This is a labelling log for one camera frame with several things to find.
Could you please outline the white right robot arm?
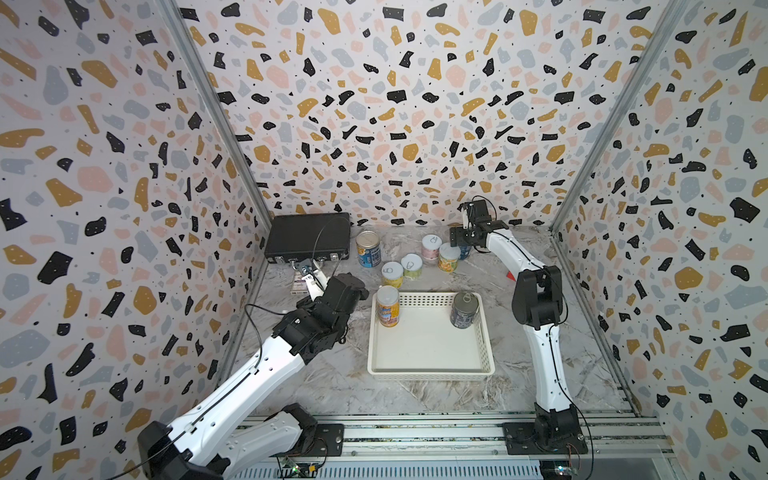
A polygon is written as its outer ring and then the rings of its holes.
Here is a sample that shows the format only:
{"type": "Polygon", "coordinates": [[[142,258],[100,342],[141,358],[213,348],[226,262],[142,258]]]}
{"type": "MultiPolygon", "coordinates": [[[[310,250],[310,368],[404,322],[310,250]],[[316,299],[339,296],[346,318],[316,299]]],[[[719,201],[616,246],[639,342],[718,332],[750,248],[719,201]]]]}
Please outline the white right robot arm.
{"type": "Polygon", "coordinates": [[[523,327],[536,381],[535,417],[531,432],[509,432],[508,446],[532,445],[543,453],[586,454],[591,432],[568,391],[559,347],[560,326],[568,306],[561,270],[536,259],[516,240],[507,225],[488,210],[486,198],[474,197],[459,206],[462,225],[450,228],[453,247],[473,247],[495,255],[514,277],[511,311],[523,327]]]}

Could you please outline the dark tomato tin can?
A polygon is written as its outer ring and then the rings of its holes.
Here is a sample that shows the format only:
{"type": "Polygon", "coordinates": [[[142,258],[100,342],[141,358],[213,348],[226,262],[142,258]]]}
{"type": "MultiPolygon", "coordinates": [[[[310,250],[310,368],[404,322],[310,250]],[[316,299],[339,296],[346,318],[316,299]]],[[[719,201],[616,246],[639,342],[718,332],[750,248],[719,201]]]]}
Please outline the dark tomato tin can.
{"type": "Polygon", "coordinates": [[[452,300],[450,322],[457,329],[467,329],[473,325],[478,311],[477,296],[469,291],[459,291],[452,300]]]}

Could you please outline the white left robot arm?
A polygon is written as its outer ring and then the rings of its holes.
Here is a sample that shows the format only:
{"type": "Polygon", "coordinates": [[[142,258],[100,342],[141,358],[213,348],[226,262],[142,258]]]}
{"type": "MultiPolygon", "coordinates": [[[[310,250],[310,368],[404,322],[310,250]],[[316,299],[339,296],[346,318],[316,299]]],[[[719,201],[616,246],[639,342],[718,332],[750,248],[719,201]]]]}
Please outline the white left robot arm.
{"type": "Polygon", "coordinates": [[[259,351],[212,394],[170,424],[151,422],[138,436],[148,479],[228,479],[270,457],[332,455],[339,425],[321,425],[299,404],[254,427],[240,427],[274,390],[320,353],[342,342],[369,292],[350,273],[308,275],[309,296],[284,314],[259,351]]]}

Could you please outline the tall yellow orange can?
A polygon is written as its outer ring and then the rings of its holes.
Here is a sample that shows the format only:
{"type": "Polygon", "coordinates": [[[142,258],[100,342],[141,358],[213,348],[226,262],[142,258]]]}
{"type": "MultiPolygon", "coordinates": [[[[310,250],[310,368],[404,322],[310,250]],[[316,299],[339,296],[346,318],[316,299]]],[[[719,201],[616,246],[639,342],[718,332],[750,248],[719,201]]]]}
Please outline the tall yellow orange can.
{"type": "Polygon", "coordinates": [[[385,285],[376,292],[375,313],[379,323],[391,328],[399,322],[399,291],[397,288],[385,285]]]}

